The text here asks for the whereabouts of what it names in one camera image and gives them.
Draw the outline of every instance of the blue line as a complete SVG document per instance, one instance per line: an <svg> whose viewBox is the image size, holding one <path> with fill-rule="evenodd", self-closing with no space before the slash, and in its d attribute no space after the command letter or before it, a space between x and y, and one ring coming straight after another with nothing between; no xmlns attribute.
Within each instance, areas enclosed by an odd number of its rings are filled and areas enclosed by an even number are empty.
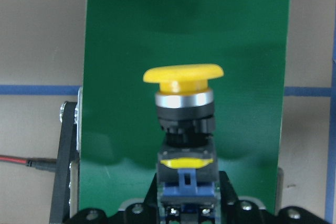
<svg viewBox="0 0 336 224"><path fill-rule="evenodd" d="M336 172L336 27L334 30L334 49L332 56L332 79L330 100L330 124L328 147L327 187L325 191L326 211L325 220L332 223L334 214L335 197L335 172Z"/></svg>
<svg viewBox="0 0 336 224"><path fill-rule="evenodd" d="M80 86L0 85L0 95L77 95Z"/></svg>
<svg viewBox="0 0 336 224"><path fill-rule="evenodd" d="M285 87L284 96L331 97L331 88Z"/></svg>

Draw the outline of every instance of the green surface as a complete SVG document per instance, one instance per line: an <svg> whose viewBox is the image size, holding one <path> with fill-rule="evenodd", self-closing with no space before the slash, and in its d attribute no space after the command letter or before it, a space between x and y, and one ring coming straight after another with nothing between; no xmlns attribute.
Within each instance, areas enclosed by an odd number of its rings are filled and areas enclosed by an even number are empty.
<svg viewBox="0 0 336 224"><path fill-rule="evenodd" d="M113 214L144 197L164 133L152 67L216 63L219 166L239 195L271 211L282 113L289 0L88 0L80 208Z"/></svg>

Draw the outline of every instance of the silver metal ring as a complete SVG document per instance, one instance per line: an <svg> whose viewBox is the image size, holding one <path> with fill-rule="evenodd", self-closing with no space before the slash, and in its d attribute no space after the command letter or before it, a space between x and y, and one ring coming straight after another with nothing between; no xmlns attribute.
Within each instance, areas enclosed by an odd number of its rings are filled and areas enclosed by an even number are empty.
<svg viewBox="0 0 336 224"><path fill-rule="evenodd" d="M162 108L179 109L207 105L214 101L214 94L211 89L206 92L192 95L165 95L155 94L155 104Z"/></svg>

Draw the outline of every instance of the cable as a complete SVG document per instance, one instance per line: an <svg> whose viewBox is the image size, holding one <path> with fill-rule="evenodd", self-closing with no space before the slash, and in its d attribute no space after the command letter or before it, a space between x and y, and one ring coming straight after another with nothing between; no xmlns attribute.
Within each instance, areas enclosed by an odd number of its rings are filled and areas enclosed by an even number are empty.
<svg viewBox="0 0 336 224"><path fill-rule="evenodd" d="M11 157L0 155L0 161L26 165L28 167L34 167L35 169L38 170L47 170L53 173L56 171L56 159L22 158L22 157Z"/></svg>

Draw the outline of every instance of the red cable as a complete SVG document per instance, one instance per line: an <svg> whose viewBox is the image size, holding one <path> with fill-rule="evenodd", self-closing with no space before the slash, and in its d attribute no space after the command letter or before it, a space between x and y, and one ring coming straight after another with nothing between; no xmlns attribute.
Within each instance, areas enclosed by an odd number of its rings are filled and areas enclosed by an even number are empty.
<svg viewBox="0 0 336 224"><path fill-rule="evenodd" d="M24 158L17 158L17 157L7 157L7 156L0 156L0 161L7 161L16 164L26 164L27 160Z"/></svg>

